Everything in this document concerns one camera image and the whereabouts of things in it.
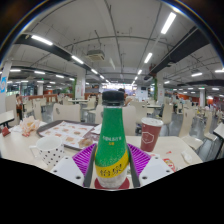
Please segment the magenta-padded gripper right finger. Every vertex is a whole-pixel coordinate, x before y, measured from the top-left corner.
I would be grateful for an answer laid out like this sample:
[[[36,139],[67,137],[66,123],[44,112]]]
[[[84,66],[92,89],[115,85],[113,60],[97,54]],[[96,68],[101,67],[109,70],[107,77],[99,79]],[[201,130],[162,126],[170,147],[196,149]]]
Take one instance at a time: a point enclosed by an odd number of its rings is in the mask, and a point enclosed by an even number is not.
[[[143,187],[173,173],[160,156],[151,156],[136,146],[128,145],[132,183]]]

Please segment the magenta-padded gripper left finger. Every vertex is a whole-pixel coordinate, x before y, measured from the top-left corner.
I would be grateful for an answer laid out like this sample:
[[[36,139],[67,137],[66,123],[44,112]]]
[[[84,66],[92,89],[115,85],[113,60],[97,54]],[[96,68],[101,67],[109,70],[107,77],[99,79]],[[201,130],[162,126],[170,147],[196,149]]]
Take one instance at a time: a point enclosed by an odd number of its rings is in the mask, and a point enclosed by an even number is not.
[[[89,188],[92,181],[96,145],[92,144],[73,157],[64,156],[53,168],[53,174],[76,185]]]

